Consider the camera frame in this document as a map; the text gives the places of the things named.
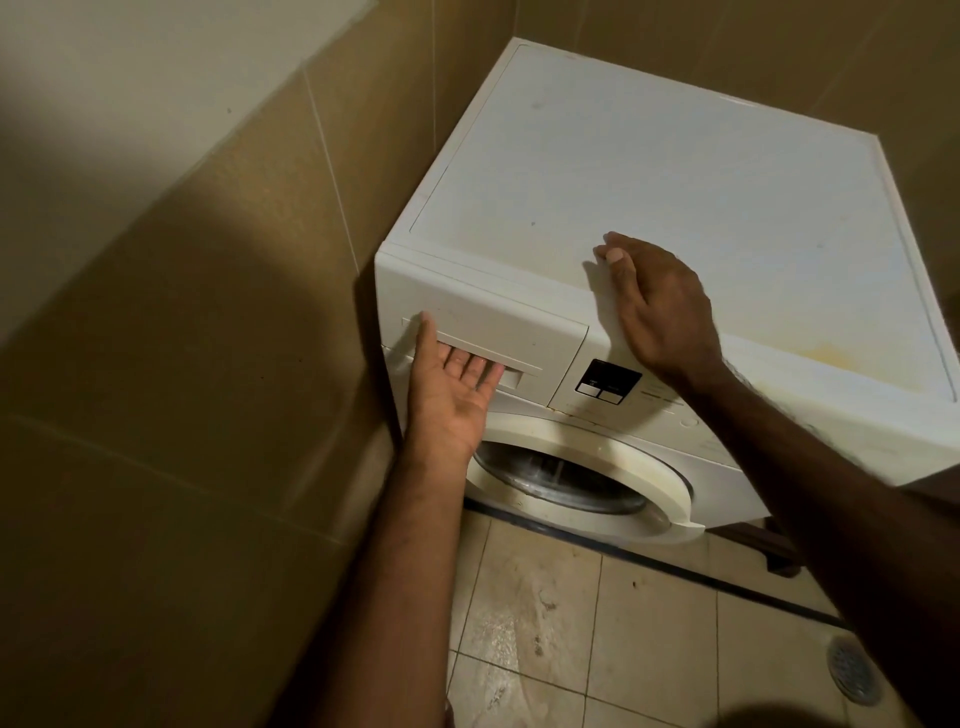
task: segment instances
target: washing machine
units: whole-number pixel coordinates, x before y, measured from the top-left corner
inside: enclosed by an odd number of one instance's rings
[[[468,495],[617,546],[768,515],[631,355],[608,230],[700,276],[724,355],[894,485],[960,462],[960,365],[875,136],[526,40],[374,259],[400,421],[420,312],[504,364]]]

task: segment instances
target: round metal drain cover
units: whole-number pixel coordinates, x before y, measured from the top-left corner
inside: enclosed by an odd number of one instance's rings
[[[863,648],[849,637],[836,637],[827,649],[830,677],[849,700],[872,706],[880,702],[880,683]]]

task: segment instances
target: round door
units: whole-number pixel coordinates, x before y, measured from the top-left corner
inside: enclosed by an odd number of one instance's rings
[[[595,432],[492,412],[468,481],[539,521],[608,540],[686,541],[691,498],[676,471]]]

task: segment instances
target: person's left hand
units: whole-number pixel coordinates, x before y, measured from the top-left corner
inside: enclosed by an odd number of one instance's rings
[[[487,407],[503,375],[503,365],[493,364],[481,382],[486,366],[480,356],[439,343],[433,317],[421,314],[407,401],[412,449],[467,466],[483,438]]]

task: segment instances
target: door glass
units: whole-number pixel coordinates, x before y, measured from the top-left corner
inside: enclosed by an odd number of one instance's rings
[[[638,513],[647,499],[623,483],[560,457],[505,443],[480,443],[485,471],[528,496],[590,513]]]

